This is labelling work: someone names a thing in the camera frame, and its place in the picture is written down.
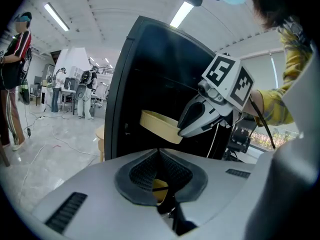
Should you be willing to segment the black cabinet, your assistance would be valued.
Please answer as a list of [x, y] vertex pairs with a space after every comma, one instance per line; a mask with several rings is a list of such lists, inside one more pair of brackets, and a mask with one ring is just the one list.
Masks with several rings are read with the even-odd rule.
[[187, 33], [139, 16], [126, 37], [110, 85], [105, 160], [157, 148], [220, 160], [231, 136], [228, 128], [216, 125], [174, 144], [140, 125], [143, 110], [179, 120], [214, 56]]

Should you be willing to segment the long ceiling light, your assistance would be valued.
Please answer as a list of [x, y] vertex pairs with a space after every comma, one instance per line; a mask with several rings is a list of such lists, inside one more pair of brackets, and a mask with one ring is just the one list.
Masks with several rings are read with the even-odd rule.
[[56, 23], [65, 31], [68, 32], [70, 28], [65, 21], [60, 17], [53, 6], [48, 2], [44, 5], [44, 9], [50, 14], [50, 16], [56, 21]]
[[180, 6], [173, 19], [170, 22], [170, 26], [174, 28], [178, 28], [186, 16], [190, 13], [190, 11], [194, 8], [194, 6], [186, 1]]

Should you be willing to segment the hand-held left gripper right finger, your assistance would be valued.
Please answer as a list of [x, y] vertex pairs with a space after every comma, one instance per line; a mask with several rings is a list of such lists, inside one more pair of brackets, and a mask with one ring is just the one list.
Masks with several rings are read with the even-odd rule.
[[254, 166], [160, 149], [174, 196], [173, 230], [180, 237], [244, 237], [252, 205], [245, 200]]

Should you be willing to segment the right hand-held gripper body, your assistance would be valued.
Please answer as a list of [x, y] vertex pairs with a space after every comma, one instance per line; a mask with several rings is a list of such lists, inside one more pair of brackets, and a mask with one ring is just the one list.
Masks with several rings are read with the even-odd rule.
[[238, 58], [216, 54], [201, 75], [198, 92], [221, 115], [244, 111], [255, 80]]

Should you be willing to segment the light wooden round table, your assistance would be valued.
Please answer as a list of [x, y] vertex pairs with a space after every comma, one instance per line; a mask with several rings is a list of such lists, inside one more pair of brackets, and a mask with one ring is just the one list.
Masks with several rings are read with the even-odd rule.
[[95, 135], [98, 139], [98, 150], [100, 152], [99, 155], [99, 161], [102, 163], [104, 161], [104, 147], [105, 147], [105, 142], [104, 142], [104, 136], [105, 136], [105, 126], [102, 125], [99, 128], [96, 129]]

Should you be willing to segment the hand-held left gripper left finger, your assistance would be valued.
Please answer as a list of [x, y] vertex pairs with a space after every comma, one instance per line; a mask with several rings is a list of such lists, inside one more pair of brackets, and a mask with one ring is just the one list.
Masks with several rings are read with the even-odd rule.
[[41, 222], [49, 217], [74, 192], [87, 197], [63, 232], [71, 240], [174, 240], [154, 206], [135, 205], [115, 187], [120, 167], [147, 154], [135, 152], [90, 165], [47, 194], [33, 209]]

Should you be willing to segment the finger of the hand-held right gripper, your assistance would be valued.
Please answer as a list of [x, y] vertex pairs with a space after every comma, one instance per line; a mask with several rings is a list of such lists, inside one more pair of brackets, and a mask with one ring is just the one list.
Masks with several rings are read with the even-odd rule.
[[178, 121], [178, 134], [202, 134], [208, 131], [204, 121], [206, 102], [201, 95], [196, 95], [186, 104]]
[[[227, 105], [206, 102], [206, 111], [204, 113], [205, 125], [207, 130], [210, 130], [215, 124], [222, 120], [227, 115]], [[199, 134], [179, 134], [180, 137], [190, 138]]]

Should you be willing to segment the black office chair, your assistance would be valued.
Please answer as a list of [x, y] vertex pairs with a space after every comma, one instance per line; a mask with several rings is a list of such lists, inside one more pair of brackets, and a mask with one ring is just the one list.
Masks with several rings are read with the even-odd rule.
[[246, 129], [234, 128], [223, 154], [223, 161], [242, 162], [237, 153], [246, 153], [250, 146], [251, 139]]

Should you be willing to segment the person's right forearm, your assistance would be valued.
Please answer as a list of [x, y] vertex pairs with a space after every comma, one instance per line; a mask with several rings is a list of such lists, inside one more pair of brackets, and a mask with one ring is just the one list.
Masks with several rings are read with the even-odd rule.
[[252, 101], [255, 102], [267, 125], [280, 126], [294, 122], [283, 102], [283, 96], [299, 77], [313, 54], [310, 41], [303, 32], [302, 26], [293, 18], [286, 20], [277, 28], [277, 31], [285, 55], [283, 85], [270, 90], [253, 90], [244, 107], [244, 112], [254, 116], [259, 127], [262, 127], [263, 123], [251, 104]]

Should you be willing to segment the white table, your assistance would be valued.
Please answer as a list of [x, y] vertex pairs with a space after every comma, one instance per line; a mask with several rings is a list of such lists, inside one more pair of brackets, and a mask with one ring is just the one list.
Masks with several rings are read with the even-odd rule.
[[62, 89], [61, 90], [61, 106], [62, 106], [62, 111], [65, 112], [65, 107], [66, 107], [66, 101], [67, 101], [67, 96], [71, 96], [71, 102], [69, 104], [70, 111], [72, 114], [75, 114], [75, 90], [69, 90], [69, 89]]

